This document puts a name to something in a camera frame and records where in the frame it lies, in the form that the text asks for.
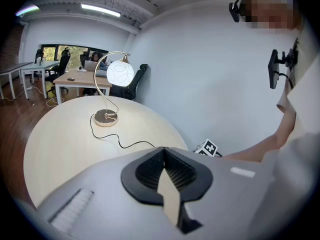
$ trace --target white desk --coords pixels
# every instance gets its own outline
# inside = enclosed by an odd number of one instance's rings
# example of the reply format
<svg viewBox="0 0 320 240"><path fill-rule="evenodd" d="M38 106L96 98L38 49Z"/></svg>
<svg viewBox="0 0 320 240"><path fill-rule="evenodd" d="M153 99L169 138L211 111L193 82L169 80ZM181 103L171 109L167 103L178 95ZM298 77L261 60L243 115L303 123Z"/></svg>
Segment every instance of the white desk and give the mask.
<svg viewBox="0 0 320 240"><path fill-rule="evenodd" d="M22 67L24 67L25 65L29 65L31 63L32 62L23 62L23 63L15 64L15 65L12 65L9 68L7 68L7 69L5 69L5 70L0 72L0 77L4 76L4 75L9 75L9 83L10 83L10 88L11 88L11 93L12 93L12 98L13 99L16 98L16 95L15 95L15 91L14 91L14 86L12 84L12 73L16 72L16 71L19 71L19 77L20 77L20 83L21 83L22 79L21 79L20 69ZM1 95L1 99L4 99L4 94L2 92L1 84L0 84L0 95Z"/></svg>
<svg viewBox="0 0 320 240"><path fill-rule="evenodd" d="M111 127L101 127L92 119L96 136L118 134L123 146L148 141L156 147L187 150L177 130L150 108L124 98L111 96L109 99L119 107L118 122ZM116 136L96 139L90 128L90 117L105 107L101 96L75 98L56 106L36 124L23 160L25 184L35 207L87 167L152 148L147 143L138 143L122 149Z"/></svg>
<svg viewBox="0 0 320 240"><path fill-rule="evenodd" d="M47 98L47 90L46 90L46 81L45 81L45 70L47 68L51 68L55 65L58 65L60 63L60 60L57 61L43 61L41 65L38 64L31 64L31 65L27 65L21 68L21 76L22 76L22 81L23 81L23 88L24 88L24 93L25 93L25 97L26 99L29 99L28 97L28 93L27 93L27 87L26 87L26 79L25 79L25 72L31 72L32 75L32 83L34 83L34 75L33 75L33 71L41 71L42 74L42 89L43 89L43 95L44 98Z"/></svg>

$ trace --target fluorescent light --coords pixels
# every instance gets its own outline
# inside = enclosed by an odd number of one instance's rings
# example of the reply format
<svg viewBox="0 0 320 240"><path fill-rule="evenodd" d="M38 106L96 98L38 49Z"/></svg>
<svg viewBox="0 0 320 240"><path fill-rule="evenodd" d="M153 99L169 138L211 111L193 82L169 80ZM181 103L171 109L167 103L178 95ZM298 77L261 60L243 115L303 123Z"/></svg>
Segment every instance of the fluorescent light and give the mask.
<svg viewBox="0 0 320 240"><path fill-rule="evenodd" d="M31 12L31 11L33 11L33 10L37 10L37 9L39 9L39 7L38 6L30 6L30 7L27 7L27 8L25 8L25 9L22 9L22 10L20 10L20 11L18 11L15 15L16 16L19 16L19 15L21 15L21 14L25 14L25 13L27 13L27 12Z"/></svg>
<svg viewBox="0 0 320 240"><path fill-rule="evenodd" d="M94 10L94 11L98 11L98 12L102 12L102 13L106 13L106 14L111 14L113 16L116 17L120 17L120 13L112 11L112 10L108 10L105 8L101 8L101 7L97 7L97 6L92 6L92 5L88 5L88 4L81 4L81 7L83 9L89 9L89 10Z"/></svg>

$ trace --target curved lamp stand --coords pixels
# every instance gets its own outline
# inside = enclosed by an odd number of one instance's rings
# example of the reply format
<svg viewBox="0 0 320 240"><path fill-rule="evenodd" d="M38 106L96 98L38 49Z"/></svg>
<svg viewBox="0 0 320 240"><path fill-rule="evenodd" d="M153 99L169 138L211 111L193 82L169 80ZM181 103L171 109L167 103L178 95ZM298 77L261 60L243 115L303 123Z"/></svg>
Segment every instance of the curved lamp stand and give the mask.
<svg viewBox="0 0 320 240"><path fill-rule="evenodd" d="M99 126L103 126L103 127L109 127L109 126L113 126L117 121L118 121L118 110L119 108L117 107L116 104L114 104L112 101L110 101L103 93L102 91L100 91L98 85L97 85L97 81L96 81L96 72L97 72L97 69L100 67L100 62L106 58L107 56L111 55L111 54L123 54L124 57L122 59L120 59L119 61L122 61L122 62L126 62L128 63L128 60L127 60L127 56L130 56L129 53L126 53L126 52L123 52L123 51L112 51L112 52L109 52L107 53L106 55L102 56L101 59L99 59L99 61L97 62L96 64L96 67L95 67L95 70L94 70L94 73L93 73L93 81L94 81L94 85L96 87L96 90L100 93L100 95L102 96L102 99L105 103L105 109L101 109L101 110L98 110L95 114L94 114L94 121L97 125ZM110 109L107 109L107 104L106 104L106 101L105 99L110 103L112 104L113 106L115 106L116 108L116 111L113 111L113 110L110 110Z"/></svg>

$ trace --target cable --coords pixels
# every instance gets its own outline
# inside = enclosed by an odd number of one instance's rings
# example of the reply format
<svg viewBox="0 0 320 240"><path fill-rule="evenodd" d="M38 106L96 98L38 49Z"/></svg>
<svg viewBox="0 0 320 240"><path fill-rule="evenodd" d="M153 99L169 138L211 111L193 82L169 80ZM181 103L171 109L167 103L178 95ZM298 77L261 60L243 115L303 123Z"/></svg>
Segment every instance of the cable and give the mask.
<svg viewBox="0 0 320 240"><path fill-rule="evenodd" d="M31 86L31 87L37 89L37 90L39 91L39 93L43 94L37 87L35 87L35 86ZM49 99L45 104L46 104L48 107L56 107L56 106L58 106L58 105L52 105L52 106L51 106L51 105L48 105L48 102L50 102L51 100L52 100L54 103L58 104L58 102L55 101L56 98L57 98L57 97L52 97L52 98Z"/></svg>
<svg viewBox="0 0 320 240"><path fill-rule="evenodd" d="M41 92L37 87L31 86L31 88L37 89L37 90L39 91L39 93L41 93L41 94L43 95L43 92ZM25 92L25 91L23 90L15 99L8 99L7 97L5 97L4 100L8 100L8 101L12 102L12 101L16 100L16 99L17 99L21 94L23 94L24 92ZM52 106L51 106L51 105L48 105L48 102L51 101L51 100L53 100L54 103L58 104L58 102L56 102L54 99L56 99L56 97L52 97L52 98L49 99L45 104L46 104L48 107L56 107L56 106L58 106L58 105L52 105Z"/></svg>
<svg viewBox="0 0 320 240"><path fill-rule="evenodd" d="M24 93L24 90L17 96L17 97L15 97L15 98L13 98L13 99L8 99L7 97L4 97L3 98L3 101L4 100L8 100L8 101L10 101L10 102L12 102L12 101L14 101L15 99L17 99L21 94L23 94Z"/></svg>
<svg viewBox="0 0 320 240"><path fill-rule="evenodd" d="M278 74L280 77L281 77L281 76L286 77L286 79L288 79L288 81L289 81L291 90L294 88L294 85L292 84L292 81L290 80L290 78L289 78L286 74L284 74L284 73L279 73L278 71L273 71L273 73Z"/></svg>
<svg viewBox="0 0 320 240"><path fill-rule="evenodd" d="M92 117L93 117L94 115L95 115L95 114L93 114L93 115L90 117L90 127L91 127L91 131L92 131L92 135L93 135L96 139L104 139L104 138L109 137L109 136L117 136L117 137L118 137L119 146L120 146L122 149L127 149L127 148L130 148L131 146L133 146L134 144L143 143L143 142L144 142L144 143L148 143L148 144L150 144L152 147L155 148L154 145L152 145L150 142L145 141L145 140L137 141L137 142L131 144L130 146L122 146L122 145L120 144L120 137L119 137L118 134L109 134L109 135L107 135L107 136L97 137L97 136L94 134L94 129L92 128L92 124L91 124Z"/></svg>

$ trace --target light wood tabletop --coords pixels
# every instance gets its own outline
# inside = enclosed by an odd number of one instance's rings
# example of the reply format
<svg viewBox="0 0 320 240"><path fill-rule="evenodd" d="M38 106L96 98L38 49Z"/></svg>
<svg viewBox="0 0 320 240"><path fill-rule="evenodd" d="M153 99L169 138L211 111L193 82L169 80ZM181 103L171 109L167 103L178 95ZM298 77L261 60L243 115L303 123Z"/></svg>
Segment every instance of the light wood tabletop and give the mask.
<svg viewBox="0 0 320 240"><path fill-rule="evenodd" d="M112 87L112 84L108 82L106 77L97 76L96 83L99 87ZM79 72L76 70L70 70L59 76L53 81L54 84L63 86L64 84L76 85L76 86L92 86L94 85L94 73L92 71Z"/></svg>
<svg viewBox="0 0 320 240"><path fill-rule="evenodd" d="M106 104L101 96L66 101L45 114L36 124L25 147L25 184L35 207L56 188L95 163L156 147L187 150L178 131L162 116L137 102L109 97L118 107L118 121L111 127L97 125L92 115Z"/></svg>

